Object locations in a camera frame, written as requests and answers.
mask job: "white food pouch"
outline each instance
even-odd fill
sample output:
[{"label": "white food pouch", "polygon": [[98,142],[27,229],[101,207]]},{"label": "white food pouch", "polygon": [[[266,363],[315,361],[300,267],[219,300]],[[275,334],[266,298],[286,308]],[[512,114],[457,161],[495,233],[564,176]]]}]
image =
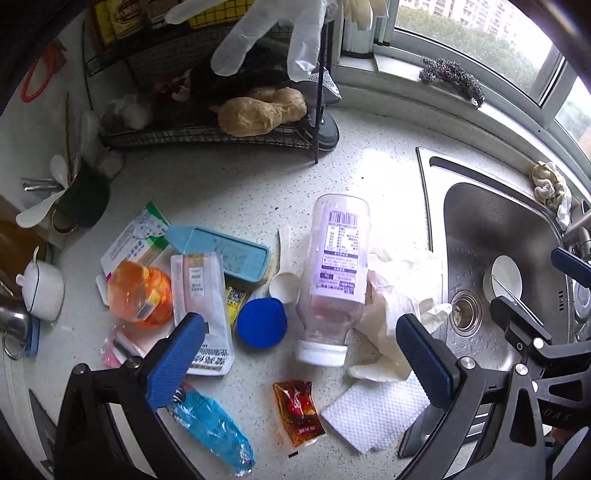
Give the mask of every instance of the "white food pouch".
[{"label": "white food pouch", "polygon": [[232,332],[226,318],[222,256],[219,252],[173,255],[170,262],[174,324],[188,312],[205,320],[203,345],[187,370],[190,375],[225,375],[234,362]]}]

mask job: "kitchen sink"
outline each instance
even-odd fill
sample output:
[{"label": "kitchen sink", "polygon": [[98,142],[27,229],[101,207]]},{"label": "kitchen sink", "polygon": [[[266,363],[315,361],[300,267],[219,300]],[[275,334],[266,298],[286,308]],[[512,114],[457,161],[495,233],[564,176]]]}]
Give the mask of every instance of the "kitchen sink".
[{"label": "kitchen sink", "polygon": [[[434,334],[461,358],[482,368],[509,371],[518,352],[491,319],[482,289],[485,270],[500,255],[517,264],[521,300],[552,336],[573,341],[572,286],[552,267],[550,252],[563,242],[555,215],[537,203],[523,175],[491,160],[479,168],[423,147],[417,149],[427,207],[429,247],[443,263],[440,300],[453,305],[447,323]],[[465,443],[478,440],[490,406],[480,406]],[[400,456],[415,455],[443,410],[429,406],[407,430]]]}]

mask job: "sink drain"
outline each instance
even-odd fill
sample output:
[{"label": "sink drain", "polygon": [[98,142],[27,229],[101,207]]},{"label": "sink drain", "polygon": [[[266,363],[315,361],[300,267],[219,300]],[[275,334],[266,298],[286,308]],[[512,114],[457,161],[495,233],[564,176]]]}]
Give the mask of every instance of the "sink drain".
[{"label": "sink drain", "polygon": [[482,307],[476,294],[470,290],[460,290],[452,298],[452,328],[458,335],[474,335],[482,321]]}]

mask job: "blue plastic wrapper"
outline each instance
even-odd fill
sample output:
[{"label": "blue plastic wrapper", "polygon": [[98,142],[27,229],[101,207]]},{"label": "blue plastic wrapper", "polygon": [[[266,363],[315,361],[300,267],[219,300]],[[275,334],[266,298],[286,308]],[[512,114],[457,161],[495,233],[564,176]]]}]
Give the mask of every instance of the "blue plastic wrapper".
[{"label": "blue plastic wrapper", "polygon": [[167,408],[191,435],[231,466],[236,476],[252,472],[255,456],[250,442],[214,399],[183,382]]}]

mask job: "faucet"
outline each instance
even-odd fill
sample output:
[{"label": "faucet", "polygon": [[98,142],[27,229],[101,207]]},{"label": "faucet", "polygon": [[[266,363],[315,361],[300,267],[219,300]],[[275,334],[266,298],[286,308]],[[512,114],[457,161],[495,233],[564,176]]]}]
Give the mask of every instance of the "faucet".
[{"label": "faucet", "polygon": [[571,209],[571,223],[563,234],[564,246],[577,245],[581,260],[591,261],[591,209],[585,202]]}]

